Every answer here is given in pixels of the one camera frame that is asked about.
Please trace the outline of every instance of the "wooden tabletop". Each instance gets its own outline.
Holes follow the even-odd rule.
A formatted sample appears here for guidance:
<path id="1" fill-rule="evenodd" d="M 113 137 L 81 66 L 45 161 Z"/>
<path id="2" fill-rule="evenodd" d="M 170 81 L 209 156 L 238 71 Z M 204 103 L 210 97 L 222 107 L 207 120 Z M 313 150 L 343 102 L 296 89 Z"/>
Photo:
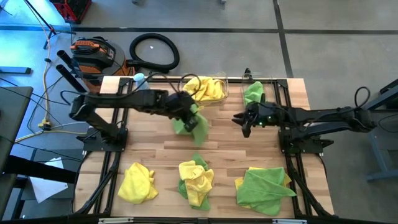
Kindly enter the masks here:
<path id="1" fill-rule="evenodd" d="M 292 106 L 309 109 L 304 80 L 287 79 Z M 105 77 L 102 93 L 116 93 L 119 77 Z M 168 83 L 150 83 L 152 89 L 172 92 Z M 266 100 L 274 101 L 273 88 L 264 85 Z M 234 179 L 243 177 L 245 170 L 253 167 L 286 167 L 285 158 L 279 149 L 278 127 L 252 128 L 250 138 L 245 139 L 241 128 L 231 121 L 234 114 L 243 111 L 242 85 L 230 84 L 229 97 L 220 107 L 207 107 L 200 113 L 210 125 L 206 142 L 195 147 L 190 136 L 178 136 L 172 129 L 171 121 L 164 116 L 149 115 L 129 110 L 127 128 L 129 139 L 122 153 L 116 192 L 111 215 L 113 217 L 217 217 L 217 218 L 269 218 L 267 215 L 241 208 L 236 204 Z M 97 109 L 97 113 L 110 122 L 113 109 Z M 214 170 L 213 189 L 209 193 L 210 211 L 191 209 L 188 200 L 178 192 L 178 165 L 189 161 L 199 152 Z M 98 185 L 103 152 L 94 152 L 82 165 L 76 186 L 75 210 L 91 196 Z M 307 185 L 324 209 L 333 213 L 325 171 L 318 157 L 303 154 Z M 117 196 L 124 170 L 134 162 L 140 162 L 155 171 L 155 188 L 159 195 L 140 205 L 133 205 Z M 105 188 L 103 206 L 108 196 Z M 298 190 L 300 208 L 304 212 L 302 193 Z M 277 217 L 293 218 L 292 199 L 282 199 L 282 209 Z"/>

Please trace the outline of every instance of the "yellow cloth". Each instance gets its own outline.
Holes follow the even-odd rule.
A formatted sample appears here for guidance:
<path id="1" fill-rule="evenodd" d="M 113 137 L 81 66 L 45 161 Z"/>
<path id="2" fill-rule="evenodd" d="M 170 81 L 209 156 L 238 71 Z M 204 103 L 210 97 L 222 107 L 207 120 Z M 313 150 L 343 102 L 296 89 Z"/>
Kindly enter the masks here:
<path id="1" fill-rule="evenodd" d="M 220 100 L 225 97 L 223 92 L 223 81 L 212 79 L 211 77 L 199 77 L 200 89 L 192 96 L 195 101 Z M 192 78 L 184 85 L 183 90 L 189 94 L 194 94 L 199 88 L 198 78 Z"/>
<path id="2" fill-rule="evenodd" d="M 135 204 L 155 198 L 159 193 L 154 187 L 154 173 L 138 162 L 133 163 L 124 171 L 118 196 Z"/>
<path id="3" fill-rule="evenodd" d="M 212 169 L 205 171 L 205 168 L 196 165 L 195 161 L 182 162 L 179 165 L 180 178 L 187 187 L 188 201 L 190 205 L 199 207 L 205 199 L 206 194 L 211 190 L 211 183 L 214 178 Z"/>
<path id="4" fill-rule="evenodd" d="M 258 167 L 249 167 L 249 170 L 255 170 L 255 169 L 265 169 L 265 168 L 258 168 Z M 284 179 L 284 186 L 287 186 L 292 180 L 290 177 L 285 174 L 285 179 Z M 238 179 L 235 179 L 235 188 L 238 190 L 243 184 L 243 177 L 240 177 Z M 242 206 L 243 208 L 251 208 L 250 205 Z"/>

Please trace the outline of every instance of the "gray floor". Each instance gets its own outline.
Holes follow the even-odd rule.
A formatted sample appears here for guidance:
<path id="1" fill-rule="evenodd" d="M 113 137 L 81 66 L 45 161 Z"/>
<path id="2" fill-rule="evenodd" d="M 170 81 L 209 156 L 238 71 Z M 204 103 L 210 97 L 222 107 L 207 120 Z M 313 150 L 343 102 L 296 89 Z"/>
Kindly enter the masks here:
<path id="1" fill-rule="evenodd" d="M 33 1 L 35 4 L 46 1 Z M 393 0 L 280 0 L 286 29 L 398 29 L 398 2 Z M 13 16 L 0 13 L 0 25 L 28 26 L 37 24 L 22 0 L 9 1 L 5 7 Z M 52 24 L 65 26 L 51 7 L 40 8 Z M 146 0 L 135 6 L 128 0 L 97 0 L 88 11 L 82 27 L 184 27 L 184 28 L 255 28 L 276 29 L 272 0 L 228 0 L 223 9 L 216 0 Z M 101 35 L 119 44 L 129 58 L 131 40 L 140 33 L 79 32 L 77 36 Z M 286 77 L 278 34 L 227 33 L 164 33 L 180 51 L 180 65 L 172 75 L 185 72 L 211 74 L 224 71 L 239 77 L 246 67 L 262 72 L 265 77 Z M 377 95 L 380 88 L 398 75 L 398 35 L 286 35 L 294 77 L 304 78 L 313 109 L 354 105 L 354 92 L 368 86 Z M 37 31 L 0 31 L 0 61 L 9 66 L 30 66 L 33 74 L 26 77 L 2 76 L 18 85 L 30 85 L 38 94 L 43 92 L 44 35 Z M 54 66 L 61 63 L 55 53 L 66 50 L 70 36 L 52 38 L 53 67 L 47 75 L 53 83 L 59 74 Z M 147 41 L 138 46 L 143 59 L 167 62 L 171 52 L 165 45 Z M 50 94 L 60 100 L 59 91 L 70 89 L 62 80 Z M 27 114 L 34 107 L 31 103 Z M 61 123 L 72 122 L 67 108 L 51 104 L 51 112 Z M 43 117 L 38 110 L 34 122 Z M 19 136 L 29 134 L 24 124 Z M 85 131 L 86 126 L 64 129 Z M 344 218 L 398 222 L 398 179 L 368 183 L 367 174 L 379 169 L 366 134 L 335 133 L 324 136 L 335 140 L 325 151 L 328 184 L 335 213 Z M 27 140 L 26 144 L 48 149 L 79 148 L 81 144 L 69 134 L 48 134 Z M 13 154 L 29 157 L 30 149 L 15 147 Z M 51 215 L 52 202 L 43 206 L 43 215 Z M 29 208 L 24 210 L 29 216 Z"/>

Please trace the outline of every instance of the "green cloth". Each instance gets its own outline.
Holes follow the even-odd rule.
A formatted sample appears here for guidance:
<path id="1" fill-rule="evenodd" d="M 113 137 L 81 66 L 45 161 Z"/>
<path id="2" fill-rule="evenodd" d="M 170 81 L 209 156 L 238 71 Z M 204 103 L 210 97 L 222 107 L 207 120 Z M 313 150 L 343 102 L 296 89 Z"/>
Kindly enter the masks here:
<path id="1" fill-rule="evenodd" d="M 261 82 L 255 82 L 249 85 L 247 90 L 243 93 L 244 104 L 247 105 L 253 101 L 260 103 L 261 95 L 264 93 L 264 87 Z"/>
<path id="2" fill-rule="evenodd" d="M 284 186 L 284 179 L 283 167 L 247 170 L 243 185 L 236 192 L 238 205 L 249 205 L 256 212 L 277 215 L 281 207 L 281 198 L 296 196 L 293 190 Z"/>
<path id="3" fill-rule="evenodd" d="M 192 130 L 192 132 L 189 133 L 187 130 L 185 130 L 184 122 L 181 119 L 178 121 L 176 119 L 172 119 L 173 128 L 176 134 L 192 135 L 195 145 L 201 146 L 206 140 L 209 124 L 207 119 L 199 113 L 198 105 L 191 105 L 191 111 L 196 113 L 195 118 L 198 121 L 197 126 Z"/>
<path id="4" fill-rule="evenodd" d="M 207 171 L 209 169 L 209 167 L 207 166 L 206 161 L 198 153 L 195 153 L 192 156 L 192 160 L 195 161 L 196 165 L 203 166 L 205 171 Z M 188 199 L 187 187 L 185 186 L 185 182 L 183 180 L 181 180 L 181 179 L 178 182 L 178 192 L 180 192 L 180 195 L 183 196 L 185 199 Z M 209 211 L 210 210 L 210 203 L 209 203 L 209 200 L 207 199 L 207 195 L 206 195 L 205 199 L 203 199 L 203 202 L 201 203 L 200 207 L 191 205 L 191 208 L 198 209 L 198 210 Z"/>

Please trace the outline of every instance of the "white paper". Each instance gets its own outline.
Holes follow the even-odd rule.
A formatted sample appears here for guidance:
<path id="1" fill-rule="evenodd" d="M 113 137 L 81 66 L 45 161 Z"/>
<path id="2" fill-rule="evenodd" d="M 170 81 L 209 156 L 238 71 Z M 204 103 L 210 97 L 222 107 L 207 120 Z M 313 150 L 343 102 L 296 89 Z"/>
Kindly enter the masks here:
<path id="1" fill-rule="evenodd" d="M 45 163 L 49 166 L 54 166 L 63 169 L 61 157 L 53 158 L 52 160 Z M 68 188 L 67 183 L 58 182 L 54 180 L 45 180 L 37 177 L 30 177 L 30 181 L 33 185 L 37 203 L 44 201 L 45 199 L 59 193 Z"/>

